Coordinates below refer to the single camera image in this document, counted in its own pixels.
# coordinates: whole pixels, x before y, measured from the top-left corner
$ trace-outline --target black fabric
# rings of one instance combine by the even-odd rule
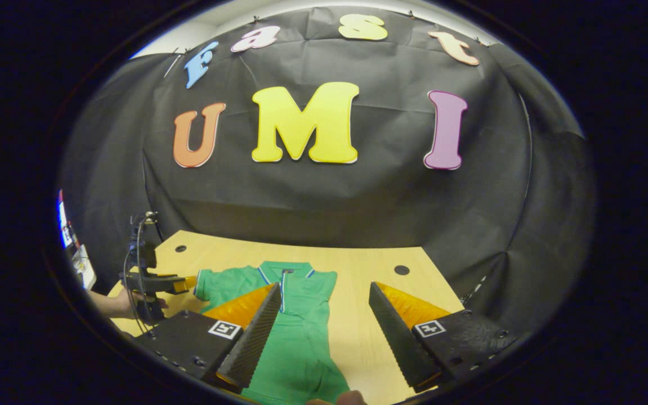
[[[352,13],[378,16],[388,37],[343,38],[339,18]],[[229,50],[270,25],[281,27],[274,44]],[[453,59],[429,31],[465,41],[479,66]],[[219,46],[209,71],[186,89],[185,63],[211,41]],[[254,162],[252,95],[283,86],[303,109],[327,82],[359,86],[350,116],[357,162],[293,161],[286,152]],[[430,90],[468,103],[455,171],[422,163],[434,136]],[[183,169],[173,120],[215,102],[227,107],[213,156]],[[202,129],[193,121],[191,138]],[[311,8],[221,34],[178,59],[128,62],[75,124],[61,184],[101,290],[122,266],[129,215],[156,210],[165,237],[184,229],[280,244],[423,246],[467,306],[522,333],[553,315],[586,257],[596,205],[586,143],[554,88],[506,46],[375,8]]]

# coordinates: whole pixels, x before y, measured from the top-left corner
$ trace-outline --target letter m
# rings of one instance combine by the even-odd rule
[[[352,99],[358,94],[359,88],[352,83],[324,83],[301,111],[284,87],[255,92],[251,99],[259,105],[259,144],[251,152],[251,158],[254,161],[281,160],[283,152],[277,146],[278,132],[291,158],[299,160],[316,129],[316,141],[309,149],[313,161],[357,161],[357,149],[352,147],[350,137],[349,115]]]

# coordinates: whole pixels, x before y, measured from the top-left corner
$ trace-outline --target wall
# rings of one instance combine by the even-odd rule
[[[178,53],[183,53],[185,48],[193,48],[218,34],[251,23],[254,16],[264,18],[300,8],[342,5],[383,8],[383,10],[396,11],[404,15],[411,10],[418,18],[447,26],[470,38],[479,38],[484,44],[499,42],[486,31],[473,26],[454,13],[422,0],[357,0],[351,2],[342,0],[234,0],[185,21],[182,25],[141,49],[133,57],[152,53],[170,53],[175,48],[179,48]]]

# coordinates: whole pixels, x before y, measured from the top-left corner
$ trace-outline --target foam letter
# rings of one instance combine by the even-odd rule
[[[254,161],[281,160],[283,152],[277,146],[278,131],[291,158],[299,160],[316,129],[316,142],[309,149],[313,161],[357,161],[357,149],[352,147],[350,137],[349,115],[352,99],[358,94],[359,88],[352,83],[324,83],[301,111],[284,87],[255,92],[251,99],[259,105],[259,144],[251,152],[251,158]]]
[[[439,90],[430,91],[429,100],[435,107],[434,143],[424,156],[424,166],[429,169],[458,169],[461,166],[458,154],[461,113],[466,110],[466,102],[456,94]]]
[[[232,52],[246,51],[249,48],[264,48],[275,43],[277,33],[280,31],[278,26],[265,26],[259,30],[250,31],[244,34],[242,40],[232,45]]]
[[[464,41],[460,41],[455,36],[449,33],[429,33],[432,37],[439,39],[439,43],[442,44],[442,48],[452,56],[454,59],[457,59],[459,62],[468,64],[471,66],[476,66],[479,64],[479,59],[476,59],[474,56],[467,55],[464,51],[464,48],[468,48],[468,44]]]
[[[184,65],[184,68],[187,69],[188,74],[187,89],[191,89],[196,81],[201,79],[206,71],[209,70],[209,67],[205,65],[208,64],[209,61],[211,61],[212,49],[216,48],[218,44],[219,43],[217,41],[208,44],[204,49],[196,54],[195,57],[191,59],[191,61],[187,62],[187,64]]]
[[[214,143],[217,140],[219,113],[224,111],[226,107],[225,103],[217,102],[201,111],[201,116],[205,119],[204,130],[201,134],[201,146],[196,151],[188,148],[191,121],[196,118],[196,111],[187,111],[174,118],[174,159],[179,166],[199,167],[209,160],[214,151]]]
[[[358,39],[384,39],[388,35],[383,28],[381,18],[373,15],[345,15],[339,19],[342,24],[339,33],[347,38]]]

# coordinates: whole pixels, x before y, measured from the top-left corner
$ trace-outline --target green polo shirt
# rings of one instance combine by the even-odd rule
[[[280,313],[242,395],[263,404],[303,404],[315,398],[335,403],[349,390],[329,357],[327,321],[335,272],[286,262],[223,272],[200,270],[193,294],[209,301],[204,312],[273,282],[281,285]]]

